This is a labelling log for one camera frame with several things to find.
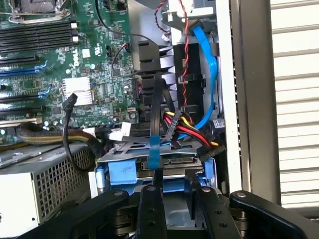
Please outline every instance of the power supply unit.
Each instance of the power supply unit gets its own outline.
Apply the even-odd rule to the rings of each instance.
[[[71,144],[80,167],[94,160],[81,143]],[[27,146],[0,154],[0,238],[21,235],[53,217],[87,185],[88,175],[68,162],[61,145]]]

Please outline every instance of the red wire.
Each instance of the red wire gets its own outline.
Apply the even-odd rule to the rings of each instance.
[[[169,117],[165,116],[164,119],[165,119],[169,124],[171,124],[171,119],[170,119]],[[186,133],[189,133],[189,134],[191,134],[191,135],[193,135],[193,136],[199,138],[200,140],[202,140],[202,141],[205,143],[205,145],[206,145],[207,147],[209,147],[209,148],[211,147],[211,145],[207,142],[207,140],[206,140],[203,136],[201,136],[200,134],[198,134],[198,133],[196,133],[196,132],[194,132],[194,131],[191,131],[191,130],[189,130],[189,129],[183,127],[183,126],[180,126],[180,125],[177,126],[177,129],[180,129],[180,130],[182,130],[182,131],[184,131],[184,132],[186,132]]]
[[[155,9],[155,12],[154,12],[154,16],[155,16],[155,23],[156,23],[156,26],[158,26],[158,28],[160,30],[162,30],[163,32],[165,33],[169,33],[169,31],[163,29],[160,25],[159,25],[159,21],[158,21],[158,11],[160,10],[160,8],[167,2],[167,0],[164,0],[162,1],[159,6]]]
[[[186,12],[186,9],[183,5],[183,2],[182,0],[179,0],[179,3],[181,5],[181,8],[184,12],[184,18],[185,18],[185,35],[186,35],[186,43],[185,43],[185,48],[184,48],[184,51],[185,51],[185,63],[184,63],[184,70],[183,70],[183,74],[182,74],[182,77],[183,77],[183,88],[184,88],[184,91],[183,91],[183,96],[184,96],[184,106],[187,106],[187,90],[186,90],[186,80],[185,80],[185,76],[187,74],[187,66],[188,66],[188,61],[189,61],[189,55],[188,55],[188,47],[189,47],[189,37],[188,37],[188,27],[189,27],[189,21],[188,21],[188,18],[187,18],[187,12]]]

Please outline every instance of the green circuit board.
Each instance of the green circuit board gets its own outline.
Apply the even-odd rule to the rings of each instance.
[[[7,1],[2,0],[1,11],[10,12]],[[100,2],[99,9],[105,23],[117,31],[130,32],[127,3],[125,9],[119,9],[119,0],[108,1],[108,9]],[[109,32],[98,21],[95,13],[94,0],[72,0],[67,6],[70,15],[45,24],[76,23],[76,44],[58,46],[56,48],[38,49],[30,51],[3,52],[1,48],[1,29],[15,27],[39,26],[36,24],[16,24],[8,21],[7,15],[1,15],[0,22],[0,59],[7,57],[28,57],[36,55],[37,63],[0,65],[1,71],[15,69],[34,69],[40,67],[37,74],[3,76],[0,74],[0,100],[6,97],[36,96],[35,99],[21,101],[0,101],[0,111],[14,109],[41,108],[30,113],[0,114],[0,143],[7,144],[16,141],[12,129],[7,133],[1,122],[10,123],[16,120],[37,119],[48,129],[63,126],[64,111],[62,102],[67,94],[75,90],[78,102],[74,108],[70,125],[73,127],[92,127],[97,125],[117,124],[123,121],[138,123],[135,82],[131,78],[117,77],[111,70],[114,54],[128,42],[129,36]],[[133,69],[130,50],[123,50],[115,62],[118,73],[127,74]]]

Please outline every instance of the blue pcie slot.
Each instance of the blue pcie slot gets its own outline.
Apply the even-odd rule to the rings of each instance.
[[[44,64],[34,66],[33,68],[20,68],[20,69],[8,70],[8,71],[0,71],[0,77],[16,77],[16,76],[40,74],[42,73],[46,65],[47,65],[47,61],[45,61]]]

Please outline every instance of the motherboard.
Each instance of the motherboard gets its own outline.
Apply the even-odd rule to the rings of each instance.
[[[130,32],[126,1],[98,8],[110,28]],[[17,140],[22,122],[61,128],[62,102],[72,93],[72,127],[138,123],[135,80],[117,76],[133,70],[130,37],[100,23],[94,0],[2,0],[0,9],[1,144]]]

